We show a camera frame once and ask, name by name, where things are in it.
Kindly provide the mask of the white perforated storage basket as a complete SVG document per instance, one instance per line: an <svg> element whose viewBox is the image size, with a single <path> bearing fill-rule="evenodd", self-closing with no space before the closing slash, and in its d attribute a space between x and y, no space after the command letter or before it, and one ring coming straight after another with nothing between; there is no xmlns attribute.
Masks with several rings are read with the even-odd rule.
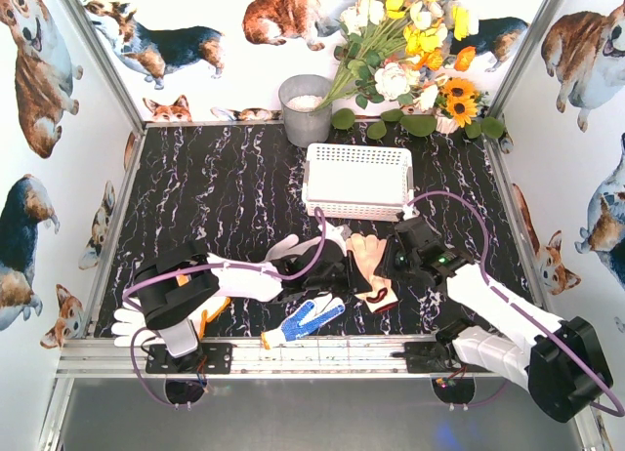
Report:
<svg viewBox="0 0 625 451"><path fill-rule="evenodd" d="M406 148L313 143L307 149L302 201L312 216L396 222L414 198Z"/></svg>

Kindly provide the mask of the cream glove red cuff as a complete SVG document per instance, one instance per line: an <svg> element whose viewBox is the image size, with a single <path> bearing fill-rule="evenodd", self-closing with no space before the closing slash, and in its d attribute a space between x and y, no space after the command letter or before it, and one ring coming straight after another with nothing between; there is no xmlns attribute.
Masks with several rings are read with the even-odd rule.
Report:
<svg viewBox="0 0 625 451"><path fill-rule="evenodd" d="M353 233L347 239L347 249L354 255L355 264L364 280L371 286L367 292L356 294L365 302L372 313L379 313L395 307L398 298L392 288L392 281L376 275L375 270L382 262L387 246L386 239L376 235Z"/></svg>

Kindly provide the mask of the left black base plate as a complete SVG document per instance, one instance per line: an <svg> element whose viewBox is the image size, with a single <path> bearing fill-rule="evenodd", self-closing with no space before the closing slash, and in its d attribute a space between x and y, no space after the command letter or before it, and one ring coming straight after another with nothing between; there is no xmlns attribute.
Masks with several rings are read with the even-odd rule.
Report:
<svg viewBox="0 0 625 451"><path fill-rule="evenodd" d="M173 357L164 345L148 349L146 372L148 374L228 374L232 362L233 345L230 343L201 342L195 352Z"/></svg>

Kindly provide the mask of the orange palm white glove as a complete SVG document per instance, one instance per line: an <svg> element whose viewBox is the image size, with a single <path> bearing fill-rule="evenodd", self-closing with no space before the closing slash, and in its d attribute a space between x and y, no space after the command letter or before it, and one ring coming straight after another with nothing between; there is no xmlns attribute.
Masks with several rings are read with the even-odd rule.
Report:
<svg viewBox="0 0 625 451"><path fill-rule="evenodd" d="M188 316L199 339L204 338L206 326L218 318L229 304L229 297L213 296Z"/></svg>

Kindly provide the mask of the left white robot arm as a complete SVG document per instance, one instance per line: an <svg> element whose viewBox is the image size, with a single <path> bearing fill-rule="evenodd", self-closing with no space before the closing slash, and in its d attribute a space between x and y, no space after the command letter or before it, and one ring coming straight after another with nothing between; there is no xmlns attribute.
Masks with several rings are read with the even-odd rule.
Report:
<svg viewBox="0 0 625 451"><path fill-rule="evenodd" d="M301 241L289 234L259 263L228 260L195 243L178 247L138 269L130 289L137 299L128 306L144 318L138 330L154 333L179 359L199 354L203 328L235 299L268 303L315 293L262 332L264 348L272 349L317 332L345 311L345 296L365 298L371 289L350 239L328 234Z"/></svg>

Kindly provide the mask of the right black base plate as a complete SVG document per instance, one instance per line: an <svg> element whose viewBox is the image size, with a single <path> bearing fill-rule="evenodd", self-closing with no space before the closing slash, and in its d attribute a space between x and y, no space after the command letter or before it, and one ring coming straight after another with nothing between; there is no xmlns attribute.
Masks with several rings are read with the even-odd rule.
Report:
<svg viewBox="0 0 625 451"><path fill-rule="evenodd" d="M406 342L403 350L395 351L392 358L405 361L408 373L454 373L466 365L459 359L452 341L472 324L465 320L455 321L435 333L433 341Z"/></svg>

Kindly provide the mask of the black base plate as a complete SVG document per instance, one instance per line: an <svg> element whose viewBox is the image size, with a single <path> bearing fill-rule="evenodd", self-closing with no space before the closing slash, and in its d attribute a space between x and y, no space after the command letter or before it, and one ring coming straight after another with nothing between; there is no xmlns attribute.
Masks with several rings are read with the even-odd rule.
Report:
<svg viewBox="0 0 625 451"><path fill-rule="evenodd" d="M395 351L392 358L405 361L408 373L454 373L466 365L459 359L452 341L472 324L465 320L455 321L435 333L433 341L406 342L403 350Z"/></svg>
<svg viewBox="0 0 625 451"><path fill-rule="evenodd" d="M230 343L201 342L195 352L173 357L164 345L148 349L146 372L148 374L228 374L232 362L233 345Z"/></svg>

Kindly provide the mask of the artificial flower bouquet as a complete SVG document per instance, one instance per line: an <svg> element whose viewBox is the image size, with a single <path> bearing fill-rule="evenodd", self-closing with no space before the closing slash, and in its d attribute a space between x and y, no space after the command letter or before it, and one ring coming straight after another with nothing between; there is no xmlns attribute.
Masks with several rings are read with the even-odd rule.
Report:
<svg viewBox="0 0 625 451"><path fill-rule="evenodd" d="M371 103L436 103L441 83L434 78L454 41L479 32L479 19L462 0L356 0L339 18L344 42L335 49L338 67L322 107L353 98Z"/></svg>

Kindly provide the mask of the plain white knit glove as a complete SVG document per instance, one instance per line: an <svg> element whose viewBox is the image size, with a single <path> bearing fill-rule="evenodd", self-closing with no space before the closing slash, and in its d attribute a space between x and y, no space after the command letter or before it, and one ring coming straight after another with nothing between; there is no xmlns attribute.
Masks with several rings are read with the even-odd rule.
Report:
<svg viewBox="0 0 625 451"><path fill-rule="evenodd" d="M277 261L283 256L299 256L305 252L304 246L309 247L309 243L300 243L299 237L295 234L289 234L284 239L275 243L268 250L263 263ZM234 298L243 298L242 292L238 289L231 292L233 296L229 296L232 301ZM131 337L140 329L146 326L144 318L139 312L124 302L122 307L118 308L114 314L114 322L111 326L111 333L114 337L114 345L119 348L128 348L131 344Z"/></svg>

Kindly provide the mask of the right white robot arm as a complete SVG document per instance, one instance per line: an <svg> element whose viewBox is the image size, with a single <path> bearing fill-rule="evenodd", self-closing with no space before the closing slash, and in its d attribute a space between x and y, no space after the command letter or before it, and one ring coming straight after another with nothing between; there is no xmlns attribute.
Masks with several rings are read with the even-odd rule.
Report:
<svg viewBox="0 0 625 451"><path fill-rule="evenodd" d="M610 393L611 372L588 321L565 320L529 303L486 274L469 253L441 243L423 218L396 223L375 272L443 288L449 299L487 321L492 332L459 320L440 330L437 341L461 362L526 390L553 420L566 423Z"/></svg>

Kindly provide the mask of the front aluminium rail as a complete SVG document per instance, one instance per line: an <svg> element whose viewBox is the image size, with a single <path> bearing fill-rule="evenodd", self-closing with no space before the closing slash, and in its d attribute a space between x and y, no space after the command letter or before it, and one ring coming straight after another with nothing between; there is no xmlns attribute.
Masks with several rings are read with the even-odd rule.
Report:
<svg viewBox="0 0 625 451"><path fill-rule="evenodd" d="M445 373L432 362L408 372L406 360L394 357L406 343L431 344L433 335L308 337L267 350L258 338L208 338L231 346L228 380L247 379L406 379ZM72 340L61 350L58 379L131 379L135 376L128 348L112 339Z"/></svg>

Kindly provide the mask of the small sunflower pot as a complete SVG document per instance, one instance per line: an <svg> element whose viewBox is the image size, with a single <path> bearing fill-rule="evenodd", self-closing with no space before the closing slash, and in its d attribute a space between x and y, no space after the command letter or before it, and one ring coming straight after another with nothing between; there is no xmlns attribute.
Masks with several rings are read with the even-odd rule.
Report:
<svg viewBox="0 0 625 451"><path fill-rule="evenodd" d="M462 77L443 77L436 81L436 86L434 115L438 133L449 135L471 126L478 117L485 115L489 94L472 81Z"/></svg>

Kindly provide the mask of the blue dotted white glove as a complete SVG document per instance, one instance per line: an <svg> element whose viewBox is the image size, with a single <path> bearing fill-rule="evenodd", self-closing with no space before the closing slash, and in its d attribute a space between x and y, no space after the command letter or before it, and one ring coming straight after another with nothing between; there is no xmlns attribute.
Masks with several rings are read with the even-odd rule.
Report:
<svg viewBox="0 0 625 451"><path fill-rule="evenodd" d="M289 314L278 327L261 334L263 347L273 349L301 340L343 314L345 309L343 300L329 292L308 299Z"/></svg>

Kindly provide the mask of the grey metal bucket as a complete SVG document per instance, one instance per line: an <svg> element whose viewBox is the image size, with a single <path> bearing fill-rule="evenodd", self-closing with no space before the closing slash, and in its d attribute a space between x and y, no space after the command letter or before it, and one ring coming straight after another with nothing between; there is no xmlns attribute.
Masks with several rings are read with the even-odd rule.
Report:
<svg viewBox="0 0 625 451"><path fill-rule="evenodd" d="M320 75L300 74L286 79L278 89L282 118L290 143L307 148L327 140L332 105L324 103L331 82Z"/></svg>

